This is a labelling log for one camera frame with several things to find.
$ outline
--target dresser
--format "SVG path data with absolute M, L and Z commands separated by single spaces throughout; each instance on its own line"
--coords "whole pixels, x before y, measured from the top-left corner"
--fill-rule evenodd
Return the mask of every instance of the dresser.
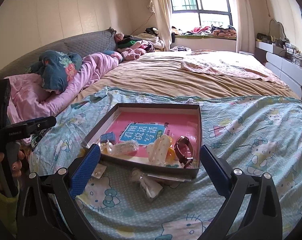
M 302 100 L 302 69 L 276 54 L 267 52 L 266 68 L 276 74 Z

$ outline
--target white wall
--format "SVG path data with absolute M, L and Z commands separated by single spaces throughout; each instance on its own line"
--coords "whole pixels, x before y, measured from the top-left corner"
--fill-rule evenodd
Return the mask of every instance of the white wall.
M 126 0 L 5 0 L 0 7 L 0 69 L 63 38 L 108 29 L 131 33 Z
M 253 24 L 254 24 L 254 33 L 255 37 L 257 33 L 265 33 L 269 32 L 269 19 L 268 10 L 267 10 L 267 3 L 266 0 L 249 0 L 252 17 L 253 17 Z
M 236 41 L 219 38 L 184 39 L 176 37 L 175 42 L 171 44 L 171 48 L 173 48 L 174 46 L 184 46 L 192 50 L 211 49 L 236 52 Z
M 146 28 L 157 27 L 155 14 L 147 8 L 148 0 L 126 0 L 134 35 L 143 33 Z
M 302 51 L 302 18 L 299 4 L 296 0 L 267 0 L 270 14 L 276 21 L 281 22 L 290 43 Z

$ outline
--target pink quilt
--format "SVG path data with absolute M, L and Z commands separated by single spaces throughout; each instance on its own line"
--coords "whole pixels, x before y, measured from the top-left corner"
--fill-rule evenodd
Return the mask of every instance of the pink quilt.
M 181 61 L 181 68 L 211 75 L 228 75 L 246 79 L 259 79 L 287 86 L 271 70 L 251 55 L 230 51 L 193 51 Z
M 42 88 L 38 74 L 24 74 L 6 77 L 11 83 L 11 98 L 7 116 L 11 124 L 38 117 L 57 116 L 77 94 L 118 65 L 118 59 L 103 53 L 95 53 L 83 59 L 80 71 L 74 76 L 66 90 L 56 95 Z

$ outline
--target light blue bedsheet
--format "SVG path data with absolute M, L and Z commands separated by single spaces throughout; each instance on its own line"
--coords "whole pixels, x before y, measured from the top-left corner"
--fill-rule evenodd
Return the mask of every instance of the light blue bedsheet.
M 202 144 L 247 174 L 272 174 L 282 208 L 283 237 L 302 217 L 302 101 L 293 98 L 169 98 L 105 87 L 57 116 L 56 126 L 30 157 L 31 171 L 46 175 L 68 167 L 79 155 L 83 138 L 118 102 L 199 104 Z M 129 182 L 131 169 L 106 165 L 103 177 L 91 178 L 77 197 L 105 240 L 197 239 L 224 202 L 202 165 L 191 183 L 165 186 L 152 203 Z M 239 226 L 248 201 L 246 197 L 230 231 Z

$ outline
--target sunglasses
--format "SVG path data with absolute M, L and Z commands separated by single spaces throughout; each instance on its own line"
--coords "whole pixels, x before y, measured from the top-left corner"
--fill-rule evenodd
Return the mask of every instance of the sunglasses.
M 192 157 L 186 157 L 183 154 L 183 152 L 185 151 L 181 151 L 181 149 L 185 147 L 189 148 Z M 194 159 L 194 148 L 190 143 L 189 138 L 187 138 L 186 136 L 181 136 L 174 145 L 174 151 L 179 159 L 179 162 L 184 164 L 183 166 L 184 169 L 192 164 Z

